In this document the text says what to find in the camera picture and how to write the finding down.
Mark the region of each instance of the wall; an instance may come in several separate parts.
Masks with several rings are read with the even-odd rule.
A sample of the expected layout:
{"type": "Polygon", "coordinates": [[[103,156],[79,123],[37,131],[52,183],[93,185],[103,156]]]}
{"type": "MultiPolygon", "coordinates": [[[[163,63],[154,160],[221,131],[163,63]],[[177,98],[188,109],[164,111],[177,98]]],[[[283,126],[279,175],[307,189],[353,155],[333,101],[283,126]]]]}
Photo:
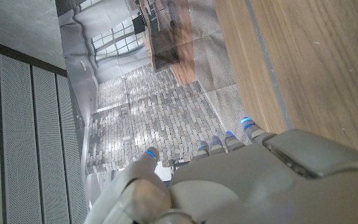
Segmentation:
{"type": "Polygon", "coordinates": [[[58,18],[67,72],[85,126],[89,124],[90,116],[96,110],[96,92],[99,83],[150,63],[145,48],[125,57],[107,59],[99,66],[94,62],[90,39],[130,18],[124,0],[104,0],[83,11],[76,7],[58,18]],[[100,10],[106,10],[108,13],[102,13],[100,10]]]}
{"type": "Polygon", "coordinates": [[[0,55],[0,223],[82,223],[68,80],[0,55]]]}
{"type": "Polygon", "coordinates": [[[0,44],[66,69],[55,1],[0,0],[0,44]]]}
{"type": "Polygon", "coordinates": [[[86,27],[84,35],[90,39],[131,19],[125,0],[103,0],[75,15],[75,20],[86,27]]]}
{"type": "Polygon", "coordinates": [[[198,141],[223,137],[200,84],[178,86],[170,68],[154,73],[147,65],[100,84],[98,108],[89,131],[89,173],[123,168],[149,146],[160,151],[164,166],[189,161],[198,141]]]}

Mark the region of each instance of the brick floor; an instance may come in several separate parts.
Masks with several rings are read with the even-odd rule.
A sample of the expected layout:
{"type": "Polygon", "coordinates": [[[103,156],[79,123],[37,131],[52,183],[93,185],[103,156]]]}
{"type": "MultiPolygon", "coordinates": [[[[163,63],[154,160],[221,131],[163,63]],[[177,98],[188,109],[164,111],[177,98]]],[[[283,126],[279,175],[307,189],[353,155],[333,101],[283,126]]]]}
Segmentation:
{"type": "Polygon", "coordinates": [[[154,73],[144,66],[102,83],[99,112],[92,115],[88,173],[118,170],[136,160],[149,146],[160,152],[163,165],[189,161],[198,141],[223,137],[223,127],[194,82],[178,86],[168,68],[154,73]]]}

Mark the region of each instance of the wooden surface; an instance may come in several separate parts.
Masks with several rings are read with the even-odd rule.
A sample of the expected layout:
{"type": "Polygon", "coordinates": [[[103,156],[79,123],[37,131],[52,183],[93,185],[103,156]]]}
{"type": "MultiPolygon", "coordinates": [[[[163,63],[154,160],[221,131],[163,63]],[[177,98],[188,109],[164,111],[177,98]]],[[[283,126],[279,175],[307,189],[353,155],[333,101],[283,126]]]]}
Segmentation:
{"type": "Polygon", "coordinates": [[[161,18],[160,15],[157,14],[157,18],[159,24],[158,29],[155,32],[152,31],[153,27],[149,20],[149,15],[147,12],[150,12],[150,8],[148,2],[139,1],[140,10],[142,11],[144,18],[146,20],[147,29],[146,29],[146,40],[148,43],[145,44],[146,50],[148,51],[149,56],[151,55],[151,64],[154,68],[154,72],[159,72],[163,69],[168,68],[171,64],[178,63],[178,52],[177,47],[175,45],[175,41],[171,35],[172,29],[170,28],[170,24],[164,24],[164,17],[161,18]]]}
{"type": "Polygon", "coordinates": [[[244,112],[267,131],[286,130],[244,0],[215,1],[244,112]]]}
{"type": "MultiPolygon", "coordinates": [[[[293,127],[358,150],[358,1],[250,2],[293,127]]],[[[285,129],[246,2],[214,3],[245,111],[285,129]]]]}
{"type": "MultiPolygon", "coordinates": [[[[185,85],[196,81],[195,64],[194,64],[194,50],[193,50],[193,38],[191,34],[191,21],[189,13],[188,0],[172,1],[173,13],[172,16],[168,10],[168,2],[166,0],[156,0],[156,9],[164,9],[157,12],[158,26],[160,29],[169,35],[170,39],[174,41],[176,46],[175,51],[179,58],[179,63],[170,65],[172,68],[179,85],[185,85]],[[175,22],[175,28],[172,29],[170,22],[175,22]]],[[[140,8],[145,12],[145,2],[140,1],[140,8]]],[[[147,30],[148,40],[152,37],[147,30]]],[[[155,49],[158,48],[157,44],[161,44],[161,41],[151,42],[146,41],[145,46],[149,53],[152,66],[155,68],[155,49]]]]}
{"type": "Polygon", "coordinates": [[[196,81],[193,38],[187,0],[172,1],[175,12],[174,39],[178,47],[179,63],[171,65],[179,85],[196,81]]]}

